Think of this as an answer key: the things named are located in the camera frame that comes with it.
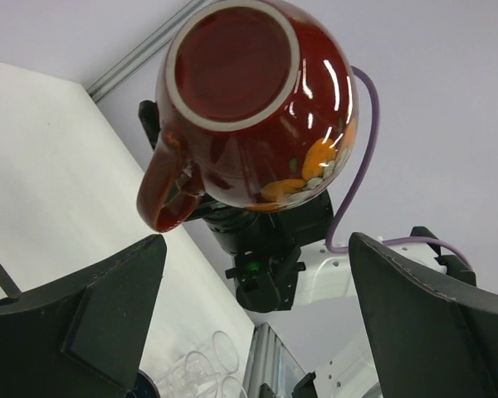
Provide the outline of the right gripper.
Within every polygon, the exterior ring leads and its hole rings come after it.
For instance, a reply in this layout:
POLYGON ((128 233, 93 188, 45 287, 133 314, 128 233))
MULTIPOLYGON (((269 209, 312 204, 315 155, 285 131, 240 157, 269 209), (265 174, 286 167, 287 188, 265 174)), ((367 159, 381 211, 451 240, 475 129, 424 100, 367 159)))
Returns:
POLYGON ((157 232, 194 216, 205 196, 220 203, 200 217, 228 253, 256 250, 293 235, 274 221, 332 180, 331 122, 303 122, 286 106, 248 127, 200 126, 173 104, 145 100, 139 119, 154 155, 139 188, 139 214, 157 232))

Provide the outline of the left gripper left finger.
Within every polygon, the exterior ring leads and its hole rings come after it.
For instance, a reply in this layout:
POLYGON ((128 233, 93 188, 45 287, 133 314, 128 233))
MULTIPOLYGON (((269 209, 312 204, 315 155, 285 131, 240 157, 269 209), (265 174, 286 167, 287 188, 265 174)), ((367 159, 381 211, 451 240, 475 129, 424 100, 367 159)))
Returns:
POLYGON ((149 235, 0 299, 0 397, 124 397, 134 387, 167 254, 149 235))

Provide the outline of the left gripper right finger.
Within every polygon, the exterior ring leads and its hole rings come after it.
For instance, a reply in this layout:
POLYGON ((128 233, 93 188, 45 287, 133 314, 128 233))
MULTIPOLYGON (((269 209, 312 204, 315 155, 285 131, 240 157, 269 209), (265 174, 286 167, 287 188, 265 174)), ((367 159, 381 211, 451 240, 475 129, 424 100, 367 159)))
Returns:
POLYGON ((498 397, 498 294, 363 233, 349 259, 385 397, 498 397))

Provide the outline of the red cup white inside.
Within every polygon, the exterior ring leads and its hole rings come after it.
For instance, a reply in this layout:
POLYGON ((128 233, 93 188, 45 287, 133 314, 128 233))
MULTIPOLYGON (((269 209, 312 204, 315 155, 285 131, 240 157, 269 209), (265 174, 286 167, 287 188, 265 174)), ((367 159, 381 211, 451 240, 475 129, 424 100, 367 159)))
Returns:
POLYGON ((285 1, 217 1, 174 36, 155 92, 160 134, 137 209, 158 232, 204 196, 277 212, 336 179, 358 123, 352 69, 308 12, 285 1))

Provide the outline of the dark blue cup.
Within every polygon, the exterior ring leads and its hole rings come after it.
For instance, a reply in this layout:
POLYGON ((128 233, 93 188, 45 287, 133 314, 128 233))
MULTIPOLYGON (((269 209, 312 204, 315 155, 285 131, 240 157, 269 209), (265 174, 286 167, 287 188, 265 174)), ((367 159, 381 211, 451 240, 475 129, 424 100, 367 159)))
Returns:
POLYGON ((159 398, 159 390, 154 381, 142 371, 138 371, 134 387, 125 398, 159 398))

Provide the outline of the wire dish rack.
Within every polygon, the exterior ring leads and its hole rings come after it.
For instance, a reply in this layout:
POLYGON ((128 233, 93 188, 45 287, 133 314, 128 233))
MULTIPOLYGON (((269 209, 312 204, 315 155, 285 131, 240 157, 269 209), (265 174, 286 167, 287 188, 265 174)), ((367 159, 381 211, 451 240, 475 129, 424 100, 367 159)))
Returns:
POLYGON ((22 292, 0 263, 0 288, 9 299, 17 300, 22 292))

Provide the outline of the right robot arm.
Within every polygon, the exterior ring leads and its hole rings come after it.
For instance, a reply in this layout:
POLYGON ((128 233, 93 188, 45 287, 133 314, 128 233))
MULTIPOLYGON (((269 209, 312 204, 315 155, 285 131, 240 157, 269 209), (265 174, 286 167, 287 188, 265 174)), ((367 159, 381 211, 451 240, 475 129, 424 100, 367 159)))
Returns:
MULTIPOLYGON (((161 130, 156 103, 142 101, 138 116, 155 149, 161 130)), ((371 131, 359 171, 338 209, 338 221, 363 180, 375 135, 371 131)), ((334 247, 329 252, 324 241, 334 222, 327 191, 296 209, 271 214, 227 206, 205 195, 188 219, 204 219, 222 249, 232 256, 234 266, 226 276, 234 279, 236 299, 244 309, 268 313, 357 295, 348 247, 334 247)), ((411 255, 419 255, 418 260, 425 260, 422 264, 428 268, 476 285, 475 273, 464 256, 442 244, 425 227, 413 227, 411 236, 382 243, 411 249, 411 255)), ((364 333, 329 365, 301 379, 292 397, 383 397, 375 378, 374 360, 364 333)))

